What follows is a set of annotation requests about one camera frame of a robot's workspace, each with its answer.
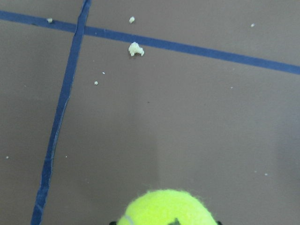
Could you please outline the large yellow foam crumb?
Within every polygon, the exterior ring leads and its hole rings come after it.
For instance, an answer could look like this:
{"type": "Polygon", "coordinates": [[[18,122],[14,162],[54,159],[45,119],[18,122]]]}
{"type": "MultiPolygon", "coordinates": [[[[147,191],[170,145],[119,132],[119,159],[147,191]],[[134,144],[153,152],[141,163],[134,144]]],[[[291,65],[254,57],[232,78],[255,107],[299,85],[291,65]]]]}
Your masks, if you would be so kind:
{"type": "Polygon", "coordinates": [[[136,54],[139,54],[141,56],[144,55],[144,50],[142,47],[139,46],[137,42],[132,42],[130,46],[128,47],[128,52],[130,56],[135,56],[136,54]]]}

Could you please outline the yellow tennis ball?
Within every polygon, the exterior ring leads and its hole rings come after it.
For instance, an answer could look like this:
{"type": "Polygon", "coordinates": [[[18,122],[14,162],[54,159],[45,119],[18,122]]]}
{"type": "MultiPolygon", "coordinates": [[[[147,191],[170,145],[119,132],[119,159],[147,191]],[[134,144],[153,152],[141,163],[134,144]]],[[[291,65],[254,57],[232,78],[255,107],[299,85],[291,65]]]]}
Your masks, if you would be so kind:
{"type": "Polygon", "coordinates": [[[133,200],[117,225],[217,225],[217,221],[189,192],[160,189],[133,200]]]}

